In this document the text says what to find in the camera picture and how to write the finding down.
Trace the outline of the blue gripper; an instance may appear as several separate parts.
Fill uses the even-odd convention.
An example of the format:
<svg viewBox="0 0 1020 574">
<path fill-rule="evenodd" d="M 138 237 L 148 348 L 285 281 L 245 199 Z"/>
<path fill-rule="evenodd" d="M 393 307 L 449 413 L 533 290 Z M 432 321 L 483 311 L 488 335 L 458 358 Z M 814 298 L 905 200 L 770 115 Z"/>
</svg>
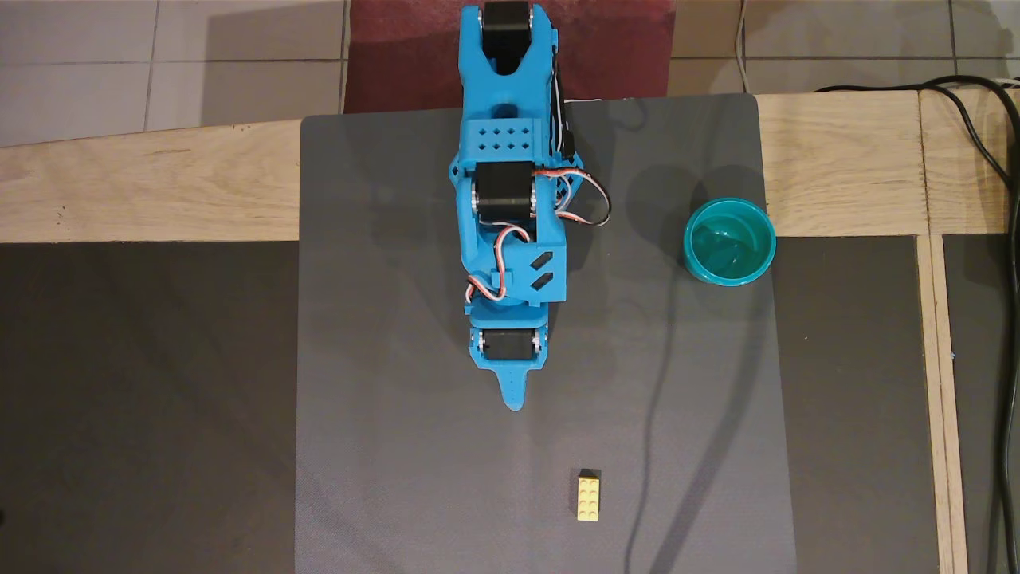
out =
<svg viewBox="0 0 1020 574">
<path fill-rule="evenodd" d="M 467 316 L 470 356 L 478 367 L 494 370 L 505 406 L 520 411 L 529 373 L 549 356 L 550 309 L 472 308 Z"/>
</svg>

